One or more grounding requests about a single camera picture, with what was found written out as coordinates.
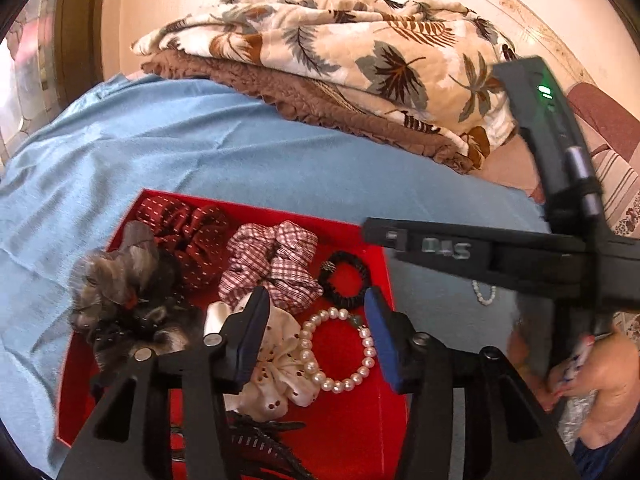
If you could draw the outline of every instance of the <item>pearl bracelet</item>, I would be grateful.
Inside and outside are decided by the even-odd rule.
[[[329,319],[349,321],[349,323],[358,330],[358,334],[362,339],[362,346],[364,346],[362,366],[358,368],[355,373],[351,374],[350,377],[342,381],[334,381],[331,377],[327,377],[320,369],[320,365],[318,361],[316,361],[316,356],[311,351],[313,346],[311,340],[313,339],[313,333],[316,331],[316,327],[323,321],[328,321]],[[346,308],[338,310],[332,306],[328,310],[320,310],[317,314],[313,314],[308,321],[305,321],[300,331],[300,349],[300,360],[304,363],[307,376],[324,391],[333,392],[334,394],[350,392],[358,384],[362,384],[362,380],[369,375],[369,369],[373,368],[376,364],[373,358],[377,352],[373,346],[371,330],[364,325],[360,316],[351,315]]]

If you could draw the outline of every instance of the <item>bed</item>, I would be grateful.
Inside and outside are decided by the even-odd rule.
[[[546,230],[519,190],[283,120],[208,80],[116,76],[31,136],[0,181],[0,417],[50,474],[66,451],[54,439],[54,403],[70,334],[69,271],[107,243],[143,187],[354,223],[378,216]],[[417,328],[454,348],[505,347],[512,292],[482,306],[469,280],[388,264],[396,305]]]

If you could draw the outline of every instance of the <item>black hair tie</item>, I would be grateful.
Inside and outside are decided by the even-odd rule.
[[[356,269],[362,279],[362,286],[355,296],[345,298],[329,283],[329,277],[335,272],[337,265],[341,263],[349,264]],[[334,254],[329,256],[329,258],[320,265],[318,283],[322,286],[322,295],[336,307],[354,310],[364,304],[364,294],[371,286],[371,272],[367,264],[355,254],[346,251],[335,251]]]

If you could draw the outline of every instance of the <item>blue gripper pad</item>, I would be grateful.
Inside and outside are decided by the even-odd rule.
[[[395,393],[401,393],[400,352],[396,348],[388,325],[392,311],[377,287],[367,289],[364,295],[364,313],[378,351],[378,363],[382,369],[382,376]]]

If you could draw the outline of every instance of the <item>person's hand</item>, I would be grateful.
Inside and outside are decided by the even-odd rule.
[[[558,398],[547,388],[545,381],[534,374],[526,364],[529,356],[529,347],[524,341],[520,330],[517,328],[511,332],[507,343],[507,359],[518,371],[529,389],[536,396],[536,399],[546,412],[550,412]]]
[[[566,363],[553,368],[547,390],[553,391],[562,378]],[[583,397],[597,390],[598,395],[580,439],[596,449],[612,442],[626,427],[640,402],[640,359],[638,348],[625,335],[613,332],[596,341],[577,377],[554,395]]]

